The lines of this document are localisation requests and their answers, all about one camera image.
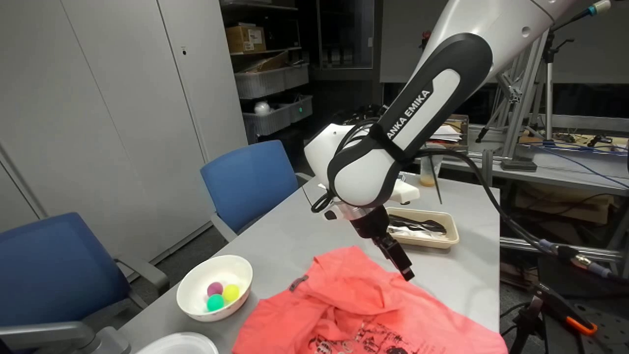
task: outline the blue chair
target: blue chair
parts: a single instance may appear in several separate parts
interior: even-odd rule
[[[282,141],[270,139],[221,155],[201,168],[217,208],[219,231],[233,239],[299,188]]]
[[[83,320],[146,302],[119,263],[164,292],[166,273],[150,263],[111,257],[85,220],[71,212],[0,233],[0,340],[10,345],[95,338]]]

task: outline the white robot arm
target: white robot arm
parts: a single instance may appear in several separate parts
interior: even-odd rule
[[[411,279],[411,261],[388,233],[382,206],[400,170],[465,100],[571,5],[573,0],[449,0],[415,72],[384,115],[372,125],[331,123],[305,147],[329,188],[313,210],[339,196],[358,233],[372,237]]]

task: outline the red fabric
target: red fabric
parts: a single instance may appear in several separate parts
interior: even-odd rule
[[[305,281],[260,300],[237,354],[506,354],[498,332],[345,247],[315,257]]]

